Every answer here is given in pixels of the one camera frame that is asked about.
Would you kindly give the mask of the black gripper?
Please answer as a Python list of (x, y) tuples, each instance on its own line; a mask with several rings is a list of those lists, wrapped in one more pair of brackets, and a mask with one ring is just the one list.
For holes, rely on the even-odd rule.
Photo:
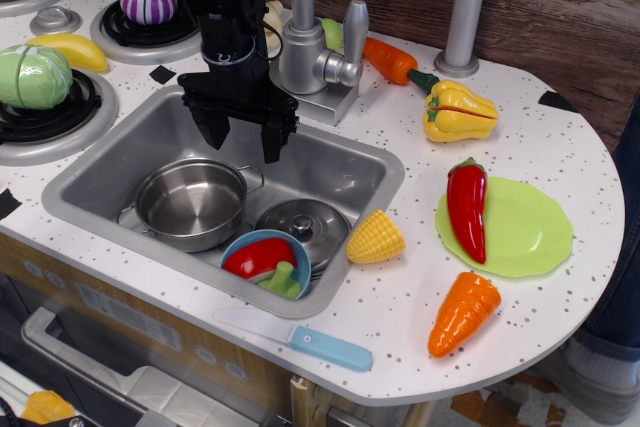
[(178, 77), (183, 102), (204, 140), (220, 149), (230, 132), (230, 120), (259, 125), (264, 162), (278, 162), (290, 133), (297, 130), (298, 102), (276, 87), (269, 61), (254, 49), (243, 55), (203, 51), (206, 72)]

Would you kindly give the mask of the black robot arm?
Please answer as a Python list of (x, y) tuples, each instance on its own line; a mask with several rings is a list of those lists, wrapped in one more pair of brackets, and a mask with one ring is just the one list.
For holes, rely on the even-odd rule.
[(222, 147), (230, 121), (261, 128), (264, 160), (275, 163), (298, 125), (297, 101), (276, 87), (264, 20), (266, 0), (183, 0), (201, 35), (201, 54), (208, 69), (182, 74), (183, 102), (205, 141)]

